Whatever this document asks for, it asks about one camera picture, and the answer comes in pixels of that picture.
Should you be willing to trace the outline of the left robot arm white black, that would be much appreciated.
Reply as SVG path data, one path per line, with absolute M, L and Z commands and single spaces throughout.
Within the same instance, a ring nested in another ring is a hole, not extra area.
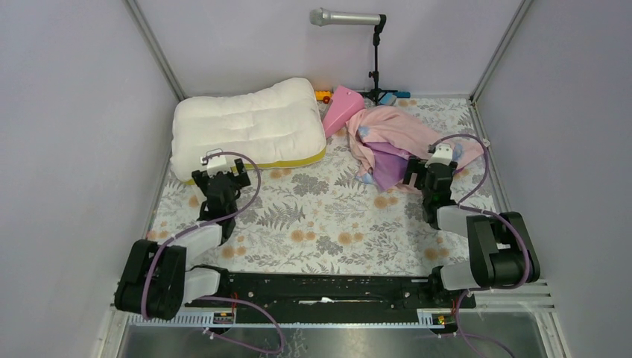
M 193 171 L 194 182 L 206 196 L 195 225 L 163 242 L 140 239 L 133 243 L 114 294 L 117 310 L 144 319 L 173 319 L 184 303 L 203 296 L 211 305 L 225 305 L 230 285 L 217 268 L 188 269 L 191 260 L 223 245 L 236 226 L 236 216 L 249 206 L 237 206 L 241 190 L 251 184 L 246 165 L 253 161 L 235 153 L 235 168 L 215 167 L 215 173 Z

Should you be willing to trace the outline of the pink purple Elsa pillowcase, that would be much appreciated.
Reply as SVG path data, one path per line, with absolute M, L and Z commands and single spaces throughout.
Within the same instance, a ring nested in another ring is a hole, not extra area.
M 410 113 L 387 106 L 358 111 L 347 133 L 351 155 L 359 161 L 355 179 L 381 192 L 414 192 L 402 183 L 408 159 L 429 159 L 429 146 L 443 137 Z

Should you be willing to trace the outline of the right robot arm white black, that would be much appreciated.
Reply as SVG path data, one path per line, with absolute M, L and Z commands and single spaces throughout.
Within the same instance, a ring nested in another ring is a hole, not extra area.
M 433 268 L 427 295 L 446 307 L 464 289 L 512 289 L 540 278 L 540 264 L 523 217 L 457 204 L 452 198 L 456 163 L 411 157 L 403 182 L 421 191 L 423 220 L 467 240 L 469 258 Z

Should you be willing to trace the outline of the white pillow yellow edge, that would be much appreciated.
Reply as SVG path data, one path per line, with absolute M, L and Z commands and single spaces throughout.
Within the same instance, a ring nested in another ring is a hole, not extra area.
M 187 98 L 174 111 L 172 136 L 171 169 L 182 182 L 215 149 L 244 154 L 262 168 L 294 168 L 322 160 L 327 146 L 305 78 L 245 95 Z

